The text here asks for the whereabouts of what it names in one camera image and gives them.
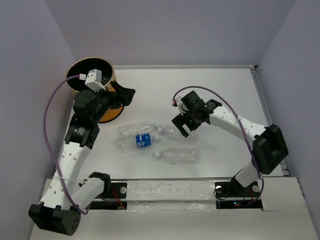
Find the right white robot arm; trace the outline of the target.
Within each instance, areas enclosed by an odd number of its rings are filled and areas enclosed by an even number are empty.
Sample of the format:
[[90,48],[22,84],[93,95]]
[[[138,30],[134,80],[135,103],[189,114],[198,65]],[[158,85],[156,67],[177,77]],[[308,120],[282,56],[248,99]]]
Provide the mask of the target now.
[[183,97],[174,96],[171,102],[179,110],[172,123],[183,137],[187,138],[190,132],[207,123],[244,141],[248,147],[249,163],[220,190],[226,198],[244,196],[254,182],[271,174],[289,154],[279,126],[264,126],[247,120],[222,98],[204,101],[192,90]]

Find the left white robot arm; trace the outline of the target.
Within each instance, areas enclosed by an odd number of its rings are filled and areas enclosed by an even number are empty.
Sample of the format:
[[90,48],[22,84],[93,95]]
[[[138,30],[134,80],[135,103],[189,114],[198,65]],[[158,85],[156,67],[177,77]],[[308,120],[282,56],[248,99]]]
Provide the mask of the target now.
[[95,198],[110,194],[111,177],[93,172],[84,185],[75,190],[81,168],[100,132],[98,123],[110,109],[129,106],[136,93],[112,81],[112,91],[82,90],[74,97],[74,114],[70,120],[59,158],[54,158],[56,172],[38,204],[30,206],[28,215],[41,230],[72,236],[81,216],[88,213]]

